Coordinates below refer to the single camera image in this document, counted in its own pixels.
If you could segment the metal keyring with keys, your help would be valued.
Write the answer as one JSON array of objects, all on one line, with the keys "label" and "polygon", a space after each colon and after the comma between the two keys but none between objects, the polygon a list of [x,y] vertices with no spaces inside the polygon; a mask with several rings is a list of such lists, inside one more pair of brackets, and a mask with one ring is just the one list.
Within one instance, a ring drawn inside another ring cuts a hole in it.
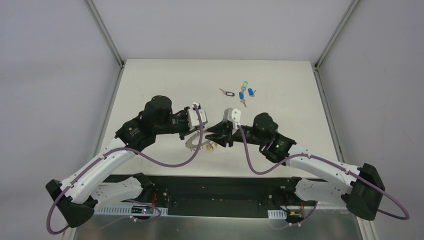
[{"label": "metal keyring with keys", "polygon": [[201,137],[200,131],[197,131],[188,138],[185,142],[185,147],[191,151],[195,151],[198,147],[200,147],[201,150],[213,151],[218,147],[218,144],[212,140],[206,139],[204,136]]}]

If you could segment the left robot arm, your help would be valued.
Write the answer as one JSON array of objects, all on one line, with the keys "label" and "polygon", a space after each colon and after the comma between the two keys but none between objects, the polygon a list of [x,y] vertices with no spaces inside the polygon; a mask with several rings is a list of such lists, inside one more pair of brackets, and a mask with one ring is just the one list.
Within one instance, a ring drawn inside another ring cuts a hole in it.
[{"label": "left robot arm", "polygon": [[143,150],[153,145],[158,135],[179,134],[180,139],[184,139],[195,130],[202,135],[207,121],[205,110],[199,103],[194,102],[174,113],[168,97],[152,97],[144,109],[125,122],[108,145],[82,168],[61,181],[52,179],[46,184],[45,188],[53,200],[46,219],[48,233],[58,235],[68,228],[79,227],[95,211],[110,204],[134,198],[143,203],[149,201],[153,189],[142,174],[106,186],[101,186],[101,183],[136,155],[166,168],[188,165],[197,156],[199,146],[189,159],[181,163],[161,162],[146,155]]}]

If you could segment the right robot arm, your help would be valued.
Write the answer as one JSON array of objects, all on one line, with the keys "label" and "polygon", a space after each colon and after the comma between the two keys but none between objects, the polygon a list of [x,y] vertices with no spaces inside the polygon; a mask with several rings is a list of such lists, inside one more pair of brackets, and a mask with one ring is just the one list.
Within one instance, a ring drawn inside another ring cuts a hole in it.
[{"label": "right robot arm", "polygon": [[271,171],[288,166],[320,179],[315,182],[292,177],[283,189],[288,204],[325,202],[345,206],[350,213],[367,221],[376,218],[385,186],[373,165],[356,166],[325,159],[278,133],[278,124],[267,112],[258,114],[251,126],[241,125],[239,120],[239,111],[232,110],[221,122],[208,128],[210,133],[205,138],[222,147],[232,147],[235,142],[257,145],[259,152],[275,164]]}]

